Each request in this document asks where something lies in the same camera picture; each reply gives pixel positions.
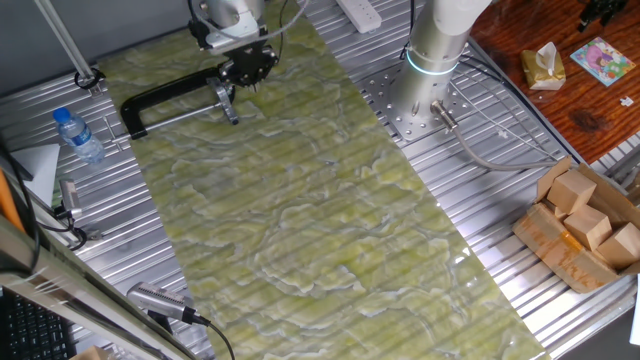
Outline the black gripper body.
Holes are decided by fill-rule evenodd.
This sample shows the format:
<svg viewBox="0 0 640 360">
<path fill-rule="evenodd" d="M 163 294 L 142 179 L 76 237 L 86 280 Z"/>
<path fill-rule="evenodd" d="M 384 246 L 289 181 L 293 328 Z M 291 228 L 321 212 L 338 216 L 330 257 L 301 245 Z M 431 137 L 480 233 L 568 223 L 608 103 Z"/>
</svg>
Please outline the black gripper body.
<svg viewBox="0 0 640 360">
<path fill-rule="evenodd" d="M 253 42 L 227 53 L 233 61 L 233 68 L 239 73 L 256 73 L 267 70 L 276 64 L 276 53 L 265 41 Z"/>
</svg>

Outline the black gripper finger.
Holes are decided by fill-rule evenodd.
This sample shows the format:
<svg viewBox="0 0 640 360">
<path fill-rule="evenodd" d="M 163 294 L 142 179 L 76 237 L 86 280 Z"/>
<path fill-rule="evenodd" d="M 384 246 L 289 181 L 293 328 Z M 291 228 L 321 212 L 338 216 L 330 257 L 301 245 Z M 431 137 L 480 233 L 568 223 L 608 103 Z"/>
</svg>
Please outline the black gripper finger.
<svg viewBox="0 0 640 360">
<path fill-rule="evenodd" d="M 241 72 L 239 67 L 236 66 L 232 60 L 219 64 L 217 66 L 217 71 L 218 78 L 223 83 L 240 87 L 247 87 L 250 85 L 248 75 Z"/>
<path fill-rule="evenodd" d="M 273 67 L 277 65 L 279 58 L 275 53 L 263 54 L 258 60 L 257 69 L 255 71 L 255 83 L 263 81 L 271 72 Z"/>
</svg>

